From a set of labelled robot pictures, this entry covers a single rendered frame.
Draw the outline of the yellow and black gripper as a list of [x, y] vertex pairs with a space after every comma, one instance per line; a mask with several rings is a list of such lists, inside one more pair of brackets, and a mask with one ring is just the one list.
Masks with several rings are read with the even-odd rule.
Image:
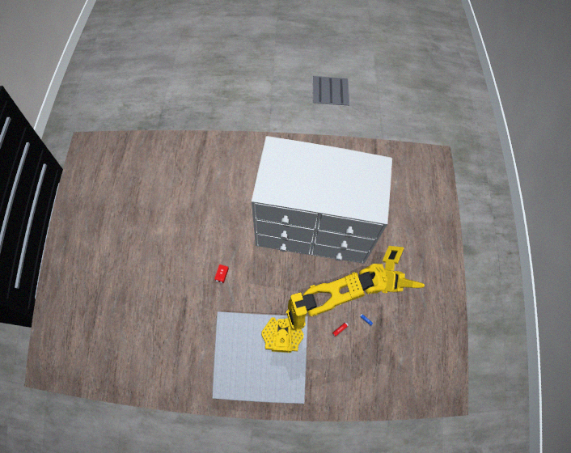
[[[393, 271], [395, 264], [399, 263], [400, 257], [403, 253], [403, 247], [388, 246], [383, 262], [386, 263], [386, 277], [387, 286], [383, 293], [387, 292], [400, 292], [404, 287], [408, 288], [423, 288], [425, 285], [420, 282], [415, 282], [404, 278], [405, 274], [399, 271]], [[395, 288], [395, 289], [394, 289]]]

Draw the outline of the blue battery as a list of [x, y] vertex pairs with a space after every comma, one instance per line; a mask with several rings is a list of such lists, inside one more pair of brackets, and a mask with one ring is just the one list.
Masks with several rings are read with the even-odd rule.
[[373, 324], [369, 319], [367, 319], [364, 315], [360, 315], [362, 319], [364, 319], [370, 326]]

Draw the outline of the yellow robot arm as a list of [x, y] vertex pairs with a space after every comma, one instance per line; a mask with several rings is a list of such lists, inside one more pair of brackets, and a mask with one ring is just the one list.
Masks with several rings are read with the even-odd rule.
[[[292, 351], [298, 351], [298, 345], [303, 339], [302, 328], [306, 324], [305, 316], [307, 312], [309, 316], [318, 315], [332, 310], [335, 306], [365, 296], [364, 290], [367, 294], [377, 294], [386, 288], [387, 277], [383, 264], [372, 264], [362, 269], [359, 274], [352, 273], [334, 282], [310, 286], [303, 295], [301, 292], [292, 294], [290, 296], [291, 300], [288, 302], [288, 310], [286, 311], [288, 318], [276, 321], [272, 317], [261, 332], [265, 342], [265, 349], [292, 349]], [[349, 292], [340, 294], [340, 289], [346, 286], [349, 288]], [[317, 307], [314, 297], [314, 294], [317, 293], [329, 293], [332, 296], [324, 305]], [[277, 329], [279, 332], [277, 332]], [[283, 339], [285, 343], [283, 343]]]

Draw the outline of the grey chest of drawers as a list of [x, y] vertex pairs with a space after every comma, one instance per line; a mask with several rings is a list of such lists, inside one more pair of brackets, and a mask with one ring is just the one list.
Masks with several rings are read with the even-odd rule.
[[313, 253], [321, 214], [383, 224], [363, 262], [357, 262], [365, 264], [387, 226], [391, 163], [381, 155], [266, 137], [252, 196], [256, 246], [256, 220], [272, 221], [256, 218], [255, 203], [317, 213], [315, 228], [288, 224], [315, 229], [307, 255]]

